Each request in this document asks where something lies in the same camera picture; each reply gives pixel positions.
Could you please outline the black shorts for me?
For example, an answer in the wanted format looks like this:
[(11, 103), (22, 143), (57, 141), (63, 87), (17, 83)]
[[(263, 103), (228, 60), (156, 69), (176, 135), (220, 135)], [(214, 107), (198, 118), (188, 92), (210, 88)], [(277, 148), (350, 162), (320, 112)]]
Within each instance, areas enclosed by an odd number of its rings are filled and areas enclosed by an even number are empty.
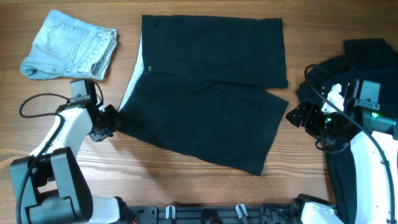
[(288, 103), (282, 19), (142, 17), (120, 132), (260, 175)]

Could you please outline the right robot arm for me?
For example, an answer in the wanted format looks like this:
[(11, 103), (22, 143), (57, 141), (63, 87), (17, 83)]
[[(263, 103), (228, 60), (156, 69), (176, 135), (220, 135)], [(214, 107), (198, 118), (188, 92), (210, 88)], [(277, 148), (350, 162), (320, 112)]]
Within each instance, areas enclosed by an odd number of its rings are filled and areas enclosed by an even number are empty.
[(368, 80), (334, 85), (323, 106), (303, 102), (286, 118), (315, 138), (315, 146), (353, 163), (355, 223), (397, 223), (397, 118), (380, 112), (381, 86)]

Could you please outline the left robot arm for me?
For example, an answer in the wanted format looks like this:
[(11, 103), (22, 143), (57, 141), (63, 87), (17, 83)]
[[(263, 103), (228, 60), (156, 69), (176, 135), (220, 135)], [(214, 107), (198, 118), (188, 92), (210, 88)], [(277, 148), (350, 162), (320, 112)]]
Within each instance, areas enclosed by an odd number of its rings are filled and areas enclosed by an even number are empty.
[(51, 115), (54, 125), (27, 157), (10, 165), (18, 223), (120, 223), (127, 208), (118, 197), (92, 195), (76, 161), (86, 137), (113, 136), (119, 114), (103, 105), (93, 80), (72, 81), (71, 97)]

